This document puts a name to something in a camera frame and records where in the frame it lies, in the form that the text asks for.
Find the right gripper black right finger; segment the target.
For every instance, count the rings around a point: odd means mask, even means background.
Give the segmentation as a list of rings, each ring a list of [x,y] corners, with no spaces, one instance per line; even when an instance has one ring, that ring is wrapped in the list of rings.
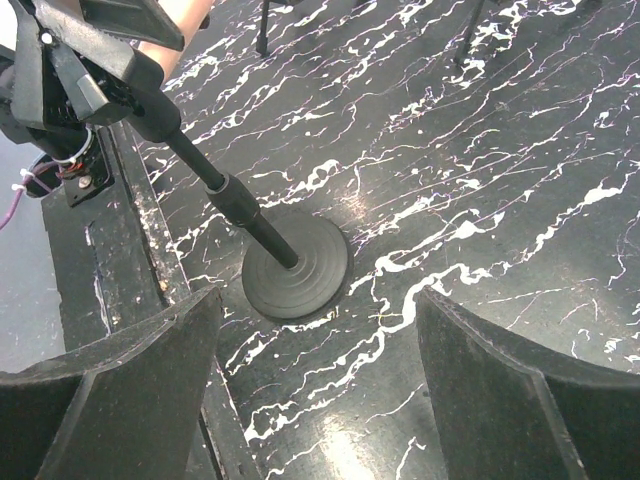
[[[638,478],[638,375],[551,350],[429,287],[416,323],[449,478]]]

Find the black round base clip stand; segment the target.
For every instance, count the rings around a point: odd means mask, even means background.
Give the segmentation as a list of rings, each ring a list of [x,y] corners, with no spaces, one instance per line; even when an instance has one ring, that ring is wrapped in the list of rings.
[[[245,185],[219,172],[181,128],[162,84],[204,27],[207,1],[15,1],[16,59],[36,61],[64,91],[64,105],[94,130],[128,122],[145,140],[164,144],[204,183],[210,202],[253,238],[242,264],[251,306],[281,322],[327,310],[352,264],[349,244],[327,219],[296,214],[269,222]]]

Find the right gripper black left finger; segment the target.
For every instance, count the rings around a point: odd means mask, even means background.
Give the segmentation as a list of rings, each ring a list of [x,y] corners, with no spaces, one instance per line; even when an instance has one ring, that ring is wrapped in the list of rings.
[[[101,340],[1,375],[4,479],[181,479],[222,317],[202,289]]]

